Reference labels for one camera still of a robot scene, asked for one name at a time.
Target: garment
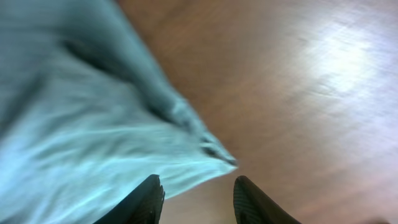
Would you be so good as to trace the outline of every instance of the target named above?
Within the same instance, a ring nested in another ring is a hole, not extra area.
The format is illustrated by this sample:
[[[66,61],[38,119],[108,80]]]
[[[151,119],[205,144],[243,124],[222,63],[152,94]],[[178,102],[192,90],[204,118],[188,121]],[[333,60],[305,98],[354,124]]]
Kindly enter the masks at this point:
[[[236,168],[115,2],[0,2],[0,223],[93,223]]]

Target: teal fabric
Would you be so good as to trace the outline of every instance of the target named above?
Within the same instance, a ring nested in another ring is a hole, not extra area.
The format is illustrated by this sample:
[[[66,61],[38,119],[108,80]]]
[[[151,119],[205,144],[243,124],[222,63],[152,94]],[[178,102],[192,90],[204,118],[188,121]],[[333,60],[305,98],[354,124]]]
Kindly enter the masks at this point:
[[[115,2],[0,2],[0,223],[93,223],[236,168]]]

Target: brown wooden surface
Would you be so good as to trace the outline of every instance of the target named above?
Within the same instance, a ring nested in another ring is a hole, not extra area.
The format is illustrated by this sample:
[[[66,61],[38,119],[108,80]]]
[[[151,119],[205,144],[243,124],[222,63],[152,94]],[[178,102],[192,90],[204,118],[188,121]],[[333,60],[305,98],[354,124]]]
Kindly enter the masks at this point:
[[[303,223],[398,220],[398,2],[122,0],[236,172],[162,223],[235,223],[246,175]]]

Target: wooden floor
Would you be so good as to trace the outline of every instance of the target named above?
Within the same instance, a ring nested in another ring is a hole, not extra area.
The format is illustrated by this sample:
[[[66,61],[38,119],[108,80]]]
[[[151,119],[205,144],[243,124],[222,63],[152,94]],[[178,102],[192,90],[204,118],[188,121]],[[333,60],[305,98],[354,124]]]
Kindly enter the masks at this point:
[[[240,162],[166,201],[161,223],[235,223],[239,175],[302,223],[398,221],[397,1],[121,5]]]

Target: light blue fabric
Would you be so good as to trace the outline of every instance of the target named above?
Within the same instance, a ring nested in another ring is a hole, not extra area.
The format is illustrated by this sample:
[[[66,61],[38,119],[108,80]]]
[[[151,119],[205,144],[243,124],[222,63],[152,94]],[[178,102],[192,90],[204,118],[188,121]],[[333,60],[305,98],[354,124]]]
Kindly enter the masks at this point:
[[[0,2],[0,223],[93,223],[236,167],[109,0]]]

